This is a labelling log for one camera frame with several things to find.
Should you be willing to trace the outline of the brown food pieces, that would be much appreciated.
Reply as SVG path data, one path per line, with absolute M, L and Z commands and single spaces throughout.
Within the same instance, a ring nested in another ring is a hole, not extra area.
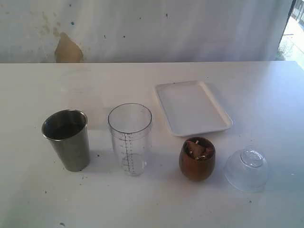
M 186 141 L 188 154 L 195 160 L 206 160 L 209 158 L 209 153 L 206 148 L 199 143 L 199 140 L 196 140 L 195 142 Z

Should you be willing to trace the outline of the brown wooden cup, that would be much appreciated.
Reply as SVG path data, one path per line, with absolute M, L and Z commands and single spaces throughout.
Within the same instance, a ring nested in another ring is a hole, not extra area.
M 204 146 L 209 153 L 206 160 L 195 160 L 188 154 L 186 141 L 199 140 L 201 146 Z M 216 150 L 211 141 L 203 137 L 191 137 L 186 140 L 181 148 L 179 156 L 180 170 L 184 176 L 194 182 L 207 179 L 214 170 Z

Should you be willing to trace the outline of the stainless steel cup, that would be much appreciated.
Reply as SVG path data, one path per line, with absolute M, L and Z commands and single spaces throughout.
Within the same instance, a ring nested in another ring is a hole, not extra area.
M 87 123 L 83 112 L 66 109 L 52 114 L 42 124 L 42 135 L 68 171 L 81 171 L 90 163 Z

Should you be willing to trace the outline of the clear plastic shaker cup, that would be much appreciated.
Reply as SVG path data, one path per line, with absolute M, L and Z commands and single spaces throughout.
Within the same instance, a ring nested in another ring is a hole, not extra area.
M 120 167 L 130 176 L 143 174 L 151 148 L 151 111 L 142 104 L 125 103 L 110 111 L 107 122 Z

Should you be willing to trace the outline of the white rectangular tray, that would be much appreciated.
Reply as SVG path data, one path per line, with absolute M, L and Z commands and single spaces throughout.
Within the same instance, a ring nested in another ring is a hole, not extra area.
M 203 81 L 160 84 L 154 87 L 172 135 L 186 137 L 221 132 L 233 122 Z

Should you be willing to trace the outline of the clear plastic dome lid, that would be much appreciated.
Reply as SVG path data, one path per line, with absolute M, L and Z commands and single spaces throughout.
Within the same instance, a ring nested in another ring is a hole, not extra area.
M 261 192 L 269 178 L 269 165 L 264 154 L 254 146 L 234 152 L 226 161 L 224 175 L 236 189 Z

